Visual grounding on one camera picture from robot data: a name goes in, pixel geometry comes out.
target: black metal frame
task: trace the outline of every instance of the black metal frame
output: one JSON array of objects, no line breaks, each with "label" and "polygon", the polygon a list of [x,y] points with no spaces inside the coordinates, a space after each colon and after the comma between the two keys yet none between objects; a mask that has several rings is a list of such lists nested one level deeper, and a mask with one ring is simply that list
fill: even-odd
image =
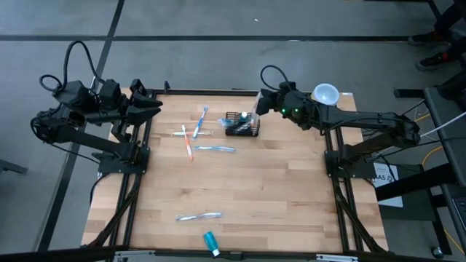
[{"label": "black metal frame", "polygon": [[[249,91],[249,90],[172,90],[170,89],[170,85],[165,82],[165,88],[163,90],[152,90],[153,92],[153,97],[155,98],[157,95],[226,95],[226,96],[256,96],[257,91]],[[146,123],[146,129],[144,132],[144,138],[143,138],[143,143],[147,143],[149,139],[149,133],[150,133],[150,128],[151,128],[151,122]],[[336,139],[338,146],[341,147],[343,146],[343,135],[341,133],[341,129],[338,128],[336,129]],[[327,150],[332,150],[332,140],[331,140],[331,135],[330,133],[325,135],[325,141],[327,144]],[[140,184],[141,181],[141,175],[136,175],[135,178],[135,184]],[[333,185],[333,192],[334,192],[334,197],[335,197],[335,203],[336,203],[336,212],[337,212],[337,218],[338,218],[338,224],[339,224],[339,230],[340,230],[340,237],[341,237],[341,246],[343,252],[341,254],[333,254],[333,255],[350,255],[351,252],[358,251],[358,252],[364,252],[363,250],[363,240],[360,235],[360,230],[362,228],[363,231],[366,231],[363,228],[363,225],[361,223],[356,223],[353,224],[353,234],[355,237],[355,246],[356,250],[351,250],[350,249],[350,244],[349,244],[349,239],[348,239],[348,233],[347,233],[347,228],[346,228],[346,223],[344,219],[344,209],[349,209],[347,210],[347,214],[351,216],[356,216],[356,206],[355,206],[355,200],[354,200],[354,195],[352,192],[352,185],[351,185],[351,180],[350,178],[345,178],[344,179],[344,186],[346,189],[346,198],[348,201],[347,205],[342,205],[339,203],[339,199],[341,199],[341,188],[340,188],[340,181],[339,178],[335,174],[328,174],[330,179],[332,180],[332,185]],[[127,185],[125,183],[122,183],[122,187],[120,189],[120,195],[122,192],[125,192],[127,188]],[[133,221],[134,221],[134,216],[135,216],[135,204],[137,202],[137,196],[134,199],[133,203],[131,204],[130,211],[128,213],[127,217],[127,223],[125,226],[125,236],[123,240],[123,245],[124,246],[129,246],[130,243],[130,235],[131,235],[131,230],[133,227]],[[397,256],[389,252],[385,252],[384,250],[381,250],[379,247],[372,248],[370,249],[373,252],[383,252],[386,253],[385,255],[382,255],[384,259],[387,259],[387,261],[397,261],[399,258],[400,259],[406,259],[407,261],[415,261],[417,258],[411,258],[411,257],[403,257],[403,256]],[[188,257],[206,257],[206,258],[211,258],[212,255],[208,251],[193,251],[193,250],[152,250],[154,251],[153,255],[163,255],[163,256],[188,256]],[[283,252],[240,252],[240,251],[226,251],[226,252],[221,252],[219,255],[219,258],[226,258],[234,261],[239,261],[247,258],[290,258],[290,259],[316,259],[317,253],[283,253]]]},{"label": "black metal frame", "polygon": [[[226,96],[256,96],[257,91],[249,90],[172,90],[170,85],[165,82],[165,88],[163,90],[148,90],[152,92],[152,97],[156,98],[157,95],[226,95]],[[149,134],[151,129],[151,119],[147,121],[144,136],[143,145],[147,145],[149,141]],[[336,129],[336,138],[339,146],[342,146],[343,137],[340,129]],[[332,140],[330,133],[325,135],[325,141],[327,150],[332,150]],[[120,225],[120,218],[125,213],[128,206],[129,212],[127,216],[127,222],[125,225],[125,235],[123,239],[123,245],[121,246],[109,246],[103,247],[102,244],[106,241],[106,238],[98,237],[96,240],[91,242],[88,246],[84,246],[79,249],[73,250],[59,250],[59,251],[41,251],[37,253],[21,253],[12,255],[0,255],[2,261],[22,261],[21,259],[28,259],[29,261],[96,261],[105,259],[110,261],[111,259],[118,257],[121,253],[118,251],[128,251],[131,237],[131,231],[133,228],[133,222],[135,217],[135,208],[138,201],[138,193],[141,185],[142,173],[135,174],[135,182],[131,192],[126,196],[127,184],[129,182],[129,174],[122,176],[122,185],[119,193],[119,200],[115,216],[108,223],[111,228],[111,233],[107,235],[110,237],[110,243],[117,241],[117,232]],[[344,185],[346,189],[346,197],[342,195],[340,188],[340,181],[335,174],[329,173],[329,179],[332,180],[333,192],[336,203],[336,213],[338,218],[342,253],[338,254],[317,254],[317,253],[289,253],[289,252],[241,252],[241,251],[223,251],[220,253],[218,258],[226,258],[229,260],[240,261],[247,258],[289,258],[289,259],[305,259],[312,260],[316,259],[321,255],[343,255],[343,256],[357,256],[359,261],[435,261],[433,259],[425,258],[414,258],[402,255],[395,255],[390,252],[382,250],[378,246],[370,245],[374,240],[370,237],[367,231],[364,229],[362,223],[357,220],[357,213],[355,208],[355,200],[352,193],[352,185],[350,178],[344,179]],[[347,199],[344,203],[341,203],[341,199]],[[344,214],[347,214],[352,220],[353,234],[355,236],[355,246],[357,250],[351,250],[348,233],[345,223]],[[362,237],[368,244],[371,252],[363,251]],[[181,257],[203,257],[211,258],[212,254],[209,251],[194,251],[194,250],[148,250],[148,255],[155,256],[181,256]]]},{"label": "black metal frame", "polygon": [[[462,90],[465,89],[464,83],[466,82],[466,70],[460,71],[455,76],[451,77],[446,82],[427,88],[425,90],[395,90],[395,96],[397,98],[425,98],[425,105],[428,108],[435,107],[432,103],[430,94],[431,89],[437,89],[438,94],[445,100],[453,100],[459,106],[459,109],[464,110],[464,100],[461,96],[458,96]],[[446,151],[449,159],[451,156],[449,151]],[[449,213],[459,235],[459,239],[462,241],[463,247],[465,246],[465,230],[459,219],[459,216],[455,208],[451,208],[450,205],[453,205],[452,195],[448,192],[448,188],[451,188],[453,185],[463,186],[464,183],[461,182],[461,179],[457,177],[457,174],[454,171],[453,162],[449,161],[446,164],[441,166],[434,167],[429,170],[420,172],[410,178],[403,179],[402,181],[395,181],[392,186],[382,186],[376,190],[377,196],[382,199],[390,198],[390,196],[401,195],[417,189],[426,189],[430,197],[430,204],[434,207],[434,216],[435,220],[433,221],[433,228],[435,230],[435,235],[437,237],[439,248],[443,254],[451,255],[451,247],[446,236],[446,232],[443,230],[443,225],[438,215],[438,207],[449,207]],[[433,196],[429,188],[433,186],[440,186],[442,188],[442,194]]]},{"label": "black metal frame", "polygon": [[25,167],[21,167],[18,164],[13,164],[11,162],[0,159],[0,174],[3,171],[12,171],[18,174],[24,174],[28,171],[28,169]]}]

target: yellow cable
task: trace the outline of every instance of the yellow cable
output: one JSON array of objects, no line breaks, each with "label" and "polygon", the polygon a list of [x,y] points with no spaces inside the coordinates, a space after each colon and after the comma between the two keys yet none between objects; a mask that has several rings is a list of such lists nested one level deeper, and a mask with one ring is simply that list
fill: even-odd
[{"label": "yellow cable", "polygon": [[425,116],[419,117],[418,119],[416,119],[416,120],[414,120],[414,121],[415,121],[415,122],[418,122],[418,121],[421,121],[421,120],[423,120],[424,118],[429,117],[429,116],[430,116],[430,114],[427,114],[427,115],[425,115]]},{"label": "yellow cable", "polygon": [[446,236],[453,242],[454,245],[456,245],[459,249],[459,251],[461,251],[461,253],[463,253],[463,255],[465,254],[465,252],[463,251],[463,249],[458,245],[458,243],[456,241],[454,241],[453,237],[450,235],[450,233],[446,230],[446,229],[443,229],[445,231],[445,234]]},{"label": "yellow cable", "polygon": [[424,167],[424,164],[425,162],[427,161],[427,159],[429,158],[429,156],[434,153],[435,151],[439,151],[443,148],[443,146],[439,146],[437,148],[434,148],[432,149],[429,153],[427,153],[427,155],[425,155],[424,159],[422,160],[422,166]]},{"label": "yellow cable", "polygon": [[[439,147],[437,147],[437,148],[432,149],[429,153],[427,153],[427,154],[425,155],[424,159],[422,160],[422,166],[424,166],[425,162],[427,161],[427,159],[429,158],[429,156],[430,156],[432,153],[434,153],[435,151],[439,151],[439,150],[441,150],[442,148],[443,148],[443,146],[439,146]],[[458,247],[458,250],[464,255],[464,254],[465,254],[464,250],[458,245],[458,243],[454,240],[454,238],[450,235],[450,233],[449,233],[445,228],[443,228],[443,230],[445,231],[446,236],[453,242],[453,244],[454,244],[455,246]]]}]

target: table leg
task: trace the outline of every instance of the table leg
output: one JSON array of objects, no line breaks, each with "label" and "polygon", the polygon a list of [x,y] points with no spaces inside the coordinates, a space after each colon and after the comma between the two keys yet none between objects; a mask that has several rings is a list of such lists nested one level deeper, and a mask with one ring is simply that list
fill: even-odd
[{"label": "table leg", "polygon": [[441,252],[444,255],[451,255],[451,248],[450,248],[449,240],[446,237],[445,229],[443,228],[443,224],[442,224],[442,220],[440,219],[440,216],[437,211],[437,207],[435,206],[436,205],[435,197],[432,195],[432,192],[430,192],[430,189],[427,190],[427,193],[429,194],[430,203],[434,207],[435,221],[432,221],[432,226],[434,227],[435,235],[437,236],[438,247],[440,248]]},{"label": "table leg", "polygon": [[396,98],[424,98],[423,90],[395,89],[393,94]]},{"label": "table leg", "polygon": [[433,207],[446,207],[445,196],[443,194],[435,195],[430,197]]},{"label": "table leg", "polygon": [[10,163],[4,160],[0,160],[0,167],[1,167],[0,172],[1,171],[13,171],[19,174],[24,174],[26,173],[26,171],[28,171],[28,169],[25,167],[21,167],[17,164],[13,164],[13,163]]},{"label": "table leg", "polygon": [[449,163],[425,170],[408,178],[399,179],[395,182],[376,188],[379,201],[399,197],[404,194],[420,189],[429,189],[443,183],[455,183],[457,181],[453,169]]}]

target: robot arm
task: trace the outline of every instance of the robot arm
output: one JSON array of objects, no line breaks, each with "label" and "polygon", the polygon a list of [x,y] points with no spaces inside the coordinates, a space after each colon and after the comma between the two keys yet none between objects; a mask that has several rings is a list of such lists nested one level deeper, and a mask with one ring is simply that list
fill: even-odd
[{"label": "robot arm", "polygon": [[[162,102],[150,98],[139,79],[133,81],[130,89],[132,95],[127,98],[121,93],[119,84],[109,79],[98,94],[92,94],[80,81],[69,82],[65,89],[53,93],[60,105],[39,112],[31,120],[31,128],[36,137],[46,143],[75,142],[104,151],[103,154],[93,154],[101,163],[106,159],[118,162],[114,164],[118,167],[121,163],[144,166],[148,152],[130,140],[131,134],[126,133],[126,129],[130,125],[139,127],[158,114]],[[78,131],[77,127],[85,122],[112,123],[111,133],[119,143]]]},{"label": "robot arm", "polygon": [[395,113],[373,113],[343,111],[336,106],[327,106],[310,99],[296,89],[296,83],[283,82],[276,92],[261,90],[256,113],[263,115],[273,109],[290,119],[303,130],[317,128],[321,135],[337,127],[358,127],[379,130],[381,135],[365,140],[357,145],[344,145],[339,149],[338,163],[352,164],[362,156],[397,146],[408,148],[420,141],[419,126],[406,116]]}]

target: gray floor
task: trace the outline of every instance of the gray floor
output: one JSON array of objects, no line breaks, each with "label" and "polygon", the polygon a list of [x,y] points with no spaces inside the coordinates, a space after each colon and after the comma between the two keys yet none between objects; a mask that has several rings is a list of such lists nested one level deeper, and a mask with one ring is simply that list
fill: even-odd
[{"label": "gray floor", "polygon": [[[441,11],[451,0],[436,1]],[[0,34],[106,35],[116,0],[73,1],[2,0]],[[365,2],[342,0],[296,1],[126,1],[116,35],[310,35],[310,36],[402,36],[429,31],[435,18],[426,3]],[[102,41],[87,43],[96,64]],[[31,133],[29,120],[40,110],[56,105],[40,88],[42,74],[62,78],[67,42],[0,41],[0,159],[29,168],[27,175],[0,175],[0,253],[34,250],[52,193],[66,155],[40,143]],[[414,63],[437,49],[419,49],[406,43],[294,42],[294,41],[133,41],[113,42],[103,71],[127,86],[139,78],[147,87],[160,88],[168,80],[173,88],[257,90],[258,77],[267,64],[281,67],[301,90],[322,82],[342,92],[353,92],[361,111],[403,112],[418,100],[397,100],[394,88],[421,89],[440,84],[459,71],[452,63],[423,73]],[[92,74],[84,53],[76,48],[70,59],[69,79],[89,84]],[[266,74],[279,82],[277,74]],[[420,123],[433,127],[430,119]],[[102,137],[108,127],[89,126]],[[412,149],[391,158],[393,162],[417,164],[436,145]],[[80,153],[90,155],[82,148]],[[434,154],[428,167],[445,162]],[[52,249],[78,247],[89,205],[89,190],[97,166],[78,159],[65,203],[52,239]],[[455,236],[446,210],[441,210],[447,230]],[[437,245],[429,223],[387,221],[385,231],[391,251],[430,257]],[[450,259],[464,256],[451,245]],[[160,258],[181,261],[180,258]]]}]

